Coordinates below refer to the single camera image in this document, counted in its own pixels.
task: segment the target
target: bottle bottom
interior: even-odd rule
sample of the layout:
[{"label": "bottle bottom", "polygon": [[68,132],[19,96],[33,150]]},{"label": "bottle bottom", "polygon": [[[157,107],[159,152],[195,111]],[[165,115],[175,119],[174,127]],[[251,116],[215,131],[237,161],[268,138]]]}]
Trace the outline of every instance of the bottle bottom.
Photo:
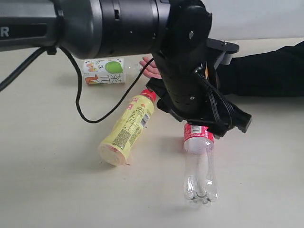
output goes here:
[{"label": "bottle bottom", "polygon": [[99,146],[100,157],[107,163],[119,166],[126,163],[124,155],[111,145],[101,144]]}]

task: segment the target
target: clear plastic bottle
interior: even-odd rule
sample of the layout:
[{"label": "clear plastic bottle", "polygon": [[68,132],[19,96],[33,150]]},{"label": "clear plastic bottle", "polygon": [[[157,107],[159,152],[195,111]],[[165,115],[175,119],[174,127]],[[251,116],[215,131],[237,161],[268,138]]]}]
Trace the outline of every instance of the clear plastic bottle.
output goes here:
[{"label": "clear plastic bottle", "polygon": [[213,134],[204,126],[184,127],[184,196],[191,204],[208,205],[218,199],[213,167]]},{"label": "clear plastic bottle", "polygon": [[118,166],[125,164],[130,150],[154,112],[156,94],[147,89],[131,99],[111,133],[100,143],[100,156]]}]

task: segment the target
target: black sleeve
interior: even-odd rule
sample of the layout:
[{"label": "black sleeve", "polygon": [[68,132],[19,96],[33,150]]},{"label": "black sleeve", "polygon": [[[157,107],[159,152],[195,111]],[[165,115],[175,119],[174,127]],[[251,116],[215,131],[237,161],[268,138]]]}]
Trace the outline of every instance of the black sleeve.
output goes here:
[{"label": "black sleeve", "polygon": [[237,57],[218,67],[223,94],[304,96],[304,41],[294,47]]}]

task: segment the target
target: bolt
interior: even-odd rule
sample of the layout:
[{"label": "bolt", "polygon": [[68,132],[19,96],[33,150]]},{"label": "bolt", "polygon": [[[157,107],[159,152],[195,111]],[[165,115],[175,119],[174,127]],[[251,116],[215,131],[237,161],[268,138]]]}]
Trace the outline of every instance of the bolt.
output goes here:
[{"label": "bolt", "polygon": [[191,32],[189,33],[189,39],[192,39],[193,35],[194,35],[194,32],[191,31]]}]

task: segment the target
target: red cap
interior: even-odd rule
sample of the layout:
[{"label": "red cap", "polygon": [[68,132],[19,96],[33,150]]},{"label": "red cap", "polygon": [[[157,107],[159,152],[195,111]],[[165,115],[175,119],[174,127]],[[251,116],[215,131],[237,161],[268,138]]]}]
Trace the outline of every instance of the red cap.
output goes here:
[{"label": "red cap", "polygon": [[153,103],[156,101],[156,94],[149,89],[143,90],[141,95],[149,98]]}]

